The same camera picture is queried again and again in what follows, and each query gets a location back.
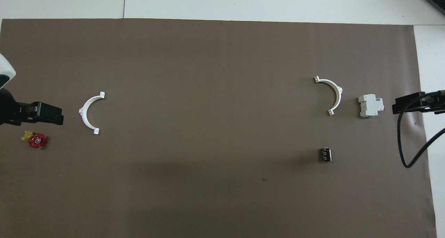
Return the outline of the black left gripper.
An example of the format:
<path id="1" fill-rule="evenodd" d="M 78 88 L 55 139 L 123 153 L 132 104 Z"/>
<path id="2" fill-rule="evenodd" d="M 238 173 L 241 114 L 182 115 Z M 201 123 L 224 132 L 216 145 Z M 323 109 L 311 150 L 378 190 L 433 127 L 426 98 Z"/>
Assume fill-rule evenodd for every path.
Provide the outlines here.
<path id="1" fill-rule="evenodd" d="M 29 112 L 22 112 L 22 108 L 35 107 L 33 118 Z M 33 102 L 32 104 L 19 103 L 14 100 L 12 94 L 8 90 L 0 90 L 0 125 L 10 124 L 20 126 L 21 123 L 38 122 L 52 123 L 63 125 L 64 115 L 62 108 L 52 106 L 43 102 Z"/>

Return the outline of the white half pipe clamp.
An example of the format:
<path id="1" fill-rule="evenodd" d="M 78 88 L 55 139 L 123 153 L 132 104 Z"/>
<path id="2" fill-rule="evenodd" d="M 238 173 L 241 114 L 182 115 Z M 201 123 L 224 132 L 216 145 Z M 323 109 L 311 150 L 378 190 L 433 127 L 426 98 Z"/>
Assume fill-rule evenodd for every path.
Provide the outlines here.
<path id="1" fill-rule="evenodd" d="M 96 96 L 91 97 L 88 100 L 86 100 L 86 102 L 83 104 L 83 106 L 79 109 L 79 115 L 81 116 L 83 124 L 86 127 L 88 127 L 89 129 L 92 129 L 94 135 L 98 135 L 100 129 L 94 127 L 90 123 L 90 121 L 88 119 L 88 110 L 94 102 L 96 102 L 98 100 L 103 100 L 103 99 L 105 99 L 105 92 L 101 91 L 101 92 L 99 92 L 99 95 L 96 95 Z"/>
<path id="2" fill-rule="evenodd" d="M 328 112 L 329 116 L 335 115 L 335 110 L 337 110 L 337 108 L 341 104 L 343 88 L 340 87 L 334 81 L 332 81 L 330 79 L 322 79 L 318 75 L 316 75 L 314 77 L 314 80 L 315 80 L 315 83 L 327 84 L 328 86 L 330 86 L 334 90 L 334 92 L 335 92 L 335 103 L 334 103 L 334 105 L 332 105 L 332 107 L 329 110 L 327 110 L 327 112 Z"/>

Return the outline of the white circuit breaker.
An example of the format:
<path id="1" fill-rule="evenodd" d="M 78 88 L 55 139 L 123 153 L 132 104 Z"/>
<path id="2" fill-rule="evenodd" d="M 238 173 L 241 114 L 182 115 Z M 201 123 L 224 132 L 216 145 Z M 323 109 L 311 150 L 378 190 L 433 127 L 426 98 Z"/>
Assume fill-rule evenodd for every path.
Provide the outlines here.
<path id="1" fill-rule="evenodd" d="M 377 98 L 375 94 L 365 94 L 358 97 L 360 104 L 360 117 L 378 116 L 378 112 L 384 111 L 385 107 L 382 98 Z"/>

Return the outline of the brown paper table mat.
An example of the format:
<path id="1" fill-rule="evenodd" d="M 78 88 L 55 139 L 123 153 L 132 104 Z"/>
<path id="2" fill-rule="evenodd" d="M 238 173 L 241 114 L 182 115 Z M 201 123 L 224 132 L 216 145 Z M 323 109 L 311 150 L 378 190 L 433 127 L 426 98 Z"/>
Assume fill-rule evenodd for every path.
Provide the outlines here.
<path id="1" fill-rule="evenodd" d="M 391 111 L 421 91 L 413 26 L 7 19 L 0 53 L 17 101 L 65 116 L 0 126 L 0 238 L 437 236 Z M 365 94 L 385 110 L 360 117 Z"/>

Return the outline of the red-handled brass valve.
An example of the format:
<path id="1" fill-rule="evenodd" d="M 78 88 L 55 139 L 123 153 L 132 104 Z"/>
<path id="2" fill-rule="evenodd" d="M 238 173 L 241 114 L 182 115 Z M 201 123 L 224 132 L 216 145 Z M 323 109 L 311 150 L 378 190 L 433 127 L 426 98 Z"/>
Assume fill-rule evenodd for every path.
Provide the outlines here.
<path id="1" fill-rule="evenodd" d="M 47 139 L 44 134 L 25 130 L 21 140 L 27 142 L 32 148 L 40 148 L 45 145 Z"/>

